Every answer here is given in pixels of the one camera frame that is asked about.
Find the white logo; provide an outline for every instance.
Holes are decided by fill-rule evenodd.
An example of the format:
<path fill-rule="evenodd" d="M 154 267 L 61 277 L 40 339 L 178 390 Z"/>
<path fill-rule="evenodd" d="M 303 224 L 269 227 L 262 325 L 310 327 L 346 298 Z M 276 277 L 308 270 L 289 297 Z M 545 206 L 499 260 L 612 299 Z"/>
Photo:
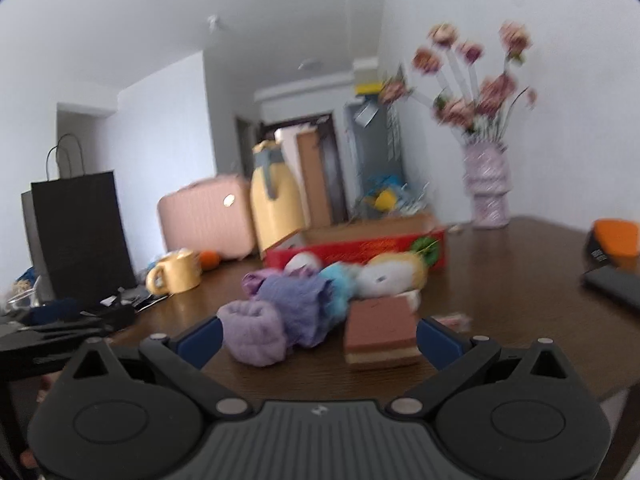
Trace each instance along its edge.
<path fill-rule="evenodd" d="M 322 404 L 318 404 L 317 407 L 311 410 L 311 413 L 317 416 L 323 416 L 328 411 L 329 411 L 328 407 L 323 406 Z"/>

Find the pink vase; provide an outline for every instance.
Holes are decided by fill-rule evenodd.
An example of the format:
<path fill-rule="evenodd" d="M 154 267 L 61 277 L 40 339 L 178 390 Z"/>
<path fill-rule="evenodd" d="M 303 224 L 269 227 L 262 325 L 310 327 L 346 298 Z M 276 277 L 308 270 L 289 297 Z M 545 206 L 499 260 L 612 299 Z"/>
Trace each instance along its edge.
<path fill-rule="evenodd" d="M 494 142 L 464 147 L 465 188 L 473 201 L 473 225 L 495 229 L 509 223 L 507 192 L 511 189 L 509 164 L 504 149 Z"/>

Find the cardboard box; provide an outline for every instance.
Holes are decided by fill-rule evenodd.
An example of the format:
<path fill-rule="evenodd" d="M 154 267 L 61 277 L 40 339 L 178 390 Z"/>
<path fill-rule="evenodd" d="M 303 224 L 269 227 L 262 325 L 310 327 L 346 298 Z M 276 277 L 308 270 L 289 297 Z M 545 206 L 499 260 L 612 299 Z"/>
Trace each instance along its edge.
<path fill-rule="evenodd" d="M 365 264 L 380 253 L 409 251 L 414 244 L 428 247 L 431 269 L 444 267 L 445 229 L 429 214 L 296 231 L 268 248 L 264 263 L 284 269 L 293 256 L 308 251 L 326 266 L 335 262 Z"/>

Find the black smartphone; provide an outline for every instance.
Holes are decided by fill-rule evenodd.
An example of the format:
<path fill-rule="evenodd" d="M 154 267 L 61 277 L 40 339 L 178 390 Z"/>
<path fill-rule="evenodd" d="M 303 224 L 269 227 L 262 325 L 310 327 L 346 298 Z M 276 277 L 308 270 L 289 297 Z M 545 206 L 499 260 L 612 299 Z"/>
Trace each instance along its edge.
<path fill-rule="evenodd" d="M 604 266 L 585 272 L 582 284 L 618 303 L 640 310 L 640 276 L 636 274 Z"/>

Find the ceiling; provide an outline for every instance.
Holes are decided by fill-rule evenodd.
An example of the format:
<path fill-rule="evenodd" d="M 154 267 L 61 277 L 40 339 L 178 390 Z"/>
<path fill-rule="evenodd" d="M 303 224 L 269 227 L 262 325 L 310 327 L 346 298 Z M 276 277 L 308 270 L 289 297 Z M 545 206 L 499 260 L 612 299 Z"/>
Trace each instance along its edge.
<path fill-rule="evenodd" d="M 3 0 L 0 55 L 125 88 L 207 50 L 254 89 L 375 56 L 384 0 Z M 208 16 L 222 27 L 209 31 Z M 303 59 L 321 69 L 301 72 Z"/>

